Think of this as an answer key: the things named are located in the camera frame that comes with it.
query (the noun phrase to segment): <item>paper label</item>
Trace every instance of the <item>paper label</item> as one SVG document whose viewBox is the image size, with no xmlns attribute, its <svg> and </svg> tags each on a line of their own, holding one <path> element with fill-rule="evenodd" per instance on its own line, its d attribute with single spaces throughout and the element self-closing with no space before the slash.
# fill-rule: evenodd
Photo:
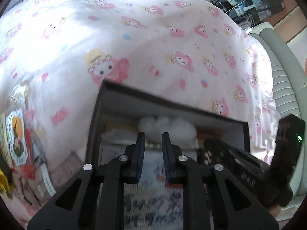
<svg viewBox="0 0 307 230">
<path fill-rule="evenodd" d="M 28 151 L 22 109 L 11 112 L 6 118 L 10 153 L 16 166 L 26 164 Z"/>
<path fill-rule="evenodd" d="M 0 115 L 0 150 L 7 165 L 12 169 L 13 161 L 10 154 L 9 143 L 7 141 L 7 126 L 5 124 L 4 113 Z"/>
</svg>

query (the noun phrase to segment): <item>blanket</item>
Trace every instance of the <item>blanket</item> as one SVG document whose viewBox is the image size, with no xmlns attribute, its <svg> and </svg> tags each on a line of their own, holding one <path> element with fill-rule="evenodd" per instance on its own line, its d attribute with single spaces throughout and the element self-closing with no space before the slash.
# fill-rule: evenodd
<svg viewBox="0 0 307 230">
<path fill-rule="evenodd" d="M 247 121 L 251 154 L 270 163 L 280 118 L 270 59 L 211 3 L 25 0 L 0 19 L 0 112 L 13 88 L 27 85 L 24 116 L 49 171 L 72 152 L 84 160 L 103 79 Z"/>
</svg>

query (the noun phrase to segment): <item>bed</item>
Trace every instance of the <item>bed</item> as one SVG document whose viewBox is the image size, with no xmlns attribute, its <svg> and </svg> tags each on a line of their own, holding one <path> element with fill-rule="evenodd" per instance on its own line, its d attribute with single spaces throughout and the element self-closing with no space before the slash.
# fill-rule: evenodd
<svg viewBox="0 0 307 230">
<path fill-rule="evenodd" d="M 50 172 L 70 157 L 71 152 L 75 153 L 75 160 L 80 160 L 79 165 L 84 160 L 87 129 L 105 77 L 177 103 L 248 121 L 251 153 L 268 163 L 274 153 L 274 135 L 280 116 L 303 115 L 298 109 L 298 103 L 303 102 L 298 97 L 301 100 L 304 97 L 300 94 L 305 86 L 299 89 L 294 78 L 291 85 L 286 80 L 279 81 L 281 77 L 287 78 L 292 67 L 287 69 L 282 65 L 279 50 L 269 41 L 273 37 L 265 38 L 269 29 L 254 29 L 248 36 L 203 0 L 70 2 L 26 0 L 0 20 L 0 79 L 7 81 L 0 88 L 0 96 L 8 98 L 16 85 L 29 87 L 29 106 L 25 113 L 38 135 L 41 134 Z M 76 7 L 80 9 L 78 13 L 72 11 Z M 108 21 L 112 16 L 118 19 L 116 27 L 110 26 L 114 21 Z M 198 21 L 197 25 L 190 25 L 191 16 Z M 102 32 L 101 25 L 107 30 Z M 146 30 L 150 33 L 144 41 L 140 32 Z M 272 32 L 276 41 L 282 41 Z M 182 45 L 183 39 L 189 46 Z M 98 40 L 103 43 L 100 47 L 97 47 Z M 138 45 L 137 53 L 128 51 L 131 42 Z M 142 52 L 148 52 L 149 61 L 147 56 L 139 54 Z M 68 64 L 67 56 L 74 61 Z M 275 70 L 276 66 L 281 71 L 284 68 L 287 75 L 277 74 L 280 71 Z M 278 92 L 286 84 L 295 92 L 286 94 L 290 100 L 284 102 L 285 97 Z M 63 104 L 68 97 L 70 102 Z M 280 101 L 276 107 L 274 99 Z M 36 106 L 37 101 L 43 106 Z M 1 110 L 6 106 L 2 100 Z M 304 182 L 298 186 L 298 180 L 303 178 L 303 159 L 302 154 L 291 184 L 294 194 L 301 196 L 306 192 Z M 4 201 L 24 227 L 39 209 L 28 207 L 17 198 L 13 202 L 5 198 Z"/>
</svg>

